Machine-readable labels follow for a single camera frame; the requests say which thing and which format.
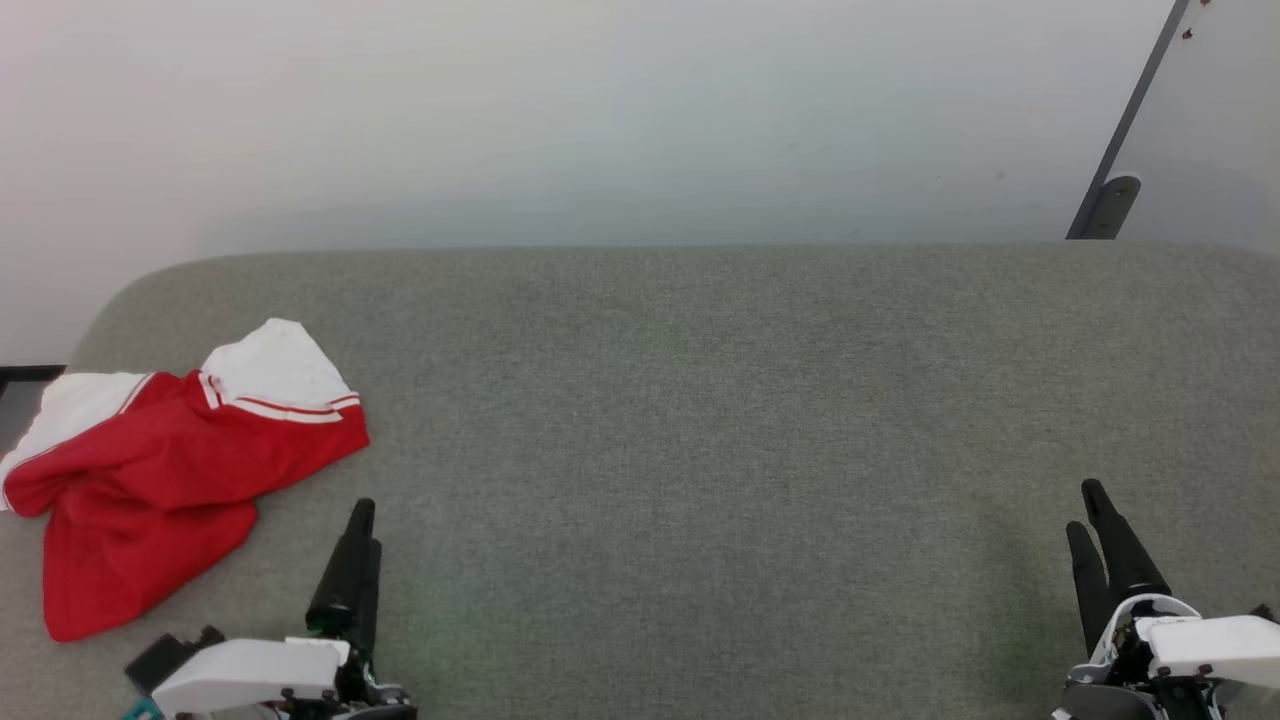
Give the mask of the grey metal post bracket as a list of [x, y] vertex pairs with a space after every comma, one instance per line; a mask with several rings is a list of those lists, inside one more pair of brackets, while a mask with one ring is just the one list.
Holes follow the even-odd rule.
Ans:
[[1117, 176], [1100, 187], [1078, 232], [1082, 240], [1115, 240], [1140, 195], [1137, 176]]

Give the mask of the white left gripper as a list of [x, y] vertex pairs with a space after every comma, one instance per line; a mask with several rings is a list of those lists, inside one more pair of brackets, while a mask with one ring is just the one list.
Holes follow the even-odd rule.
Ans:
[[305, 614], [308, 633], [329, 639], [229, 639], [197, 650], [151, 689], [160, 717], [419, 720], [410, 693], [371, 670], [383, 553], [375, 514], [372, 498], [356, 502]]

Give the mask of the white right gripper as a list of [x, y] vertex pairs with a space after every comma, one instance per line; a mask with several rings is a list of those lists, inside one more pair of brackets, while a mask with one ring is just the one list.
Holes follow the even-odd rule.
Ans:
[[1091, 656], [1069, 670], [1051, 720], [1280, 716], [1280, 621], [1270, 609], [1206, 618], [1166, 596], [1170, 585], [1102, 483], [1083, 480], [1082, 498], [1088, 523], [1065, 532]]

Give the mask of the white partition panel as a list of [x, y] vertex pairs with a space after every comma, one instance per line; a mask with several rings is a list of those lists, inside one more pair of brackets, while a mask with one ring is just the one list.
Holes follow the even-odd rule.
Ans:
[[1117, 240], [1280, 258], [1280, 0], [1190, 0], [1117, 169], [1143, 181]]

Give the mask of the red and white jersey shirt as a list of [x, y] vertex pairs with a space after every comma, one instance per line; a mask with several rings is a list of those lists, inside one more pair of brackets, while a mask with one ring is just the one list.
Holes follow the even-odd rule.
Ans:
[[44, 623], [69, 643], [146, 614], [247, 539], [259, 497], [369, 442], [360, 395], [273, 318], [183, 375], [54, 380], [0, 457], [0, 509], [47, 519]]

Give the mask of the grey fabric sofa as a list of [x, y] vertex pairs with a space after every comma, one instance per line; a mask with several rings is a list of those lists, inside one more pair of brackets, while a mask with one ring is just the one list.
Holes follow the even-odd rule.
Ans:
[[0, 720], [116, 720], [163, 633], [300, 630], [376, 501], [425, 720], [1048, 720], [1102, 480], [1202, 612], [1280, 612], [1280, 258], [1171, 243], [297, 252], [122, 291], [70, 369], [302, 323], [371, 445], [58, 644], [0, 512]]

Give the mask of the grey metal partition post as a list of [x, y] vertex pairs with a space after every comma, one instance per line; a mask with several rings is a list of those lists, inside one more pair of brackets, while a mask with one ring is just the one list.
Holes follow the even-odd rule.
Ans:
[[1066, 240], [1070, 241], [1082, 240], [1078, 237], [1078, 232], [1080, 231], [1085, 215], [1091, 210], [1091, 206], [1094, 201], [1094, 196], [1102, 184], [1105, 184], [1107, 181], [1117, 176], [1139, 177], [1139, 174], [1134, 170], [1119, 170], [1117, 159], [1126, 140], [1129, 138], [1130, 131], [1135, 124], [1139, 110], [1142, 109], [1144, 100], [1149, 94], [1149, 88], [1155, 82], [1155, 77], [1157, 76], [1158, 69], [1164, 63], [1169, 47], [1172, 45], [1175, 36], [1178, 36], [1181, 32], [1181, 23], [1185, 19], [1189, 5], [1190, 0], [1172, 0], [1172, 5], [1170, 6], [1167, 18], [1165, 19], [1158, 32], [1156, 42], [1151, 49], [1146, 64], [1142, 68], [1138, 81], [1123, 110], [1123, 114], [1120, 115], [1120, 119], [1117, 120], [1117, 124], [1115, 126], [1115, 129], [1111, 133], [1110, 141], [1107, 142], [1103, 150], [1103, 155], [1094, 170], [1094, 174], [1091, 178], [1091, 182], [1088, 183], [1088, 187], [1080, 200], [1076, 213], [1071, 219], [1071, 223], [1068, 228], [1068, 233], [1065, 234]]

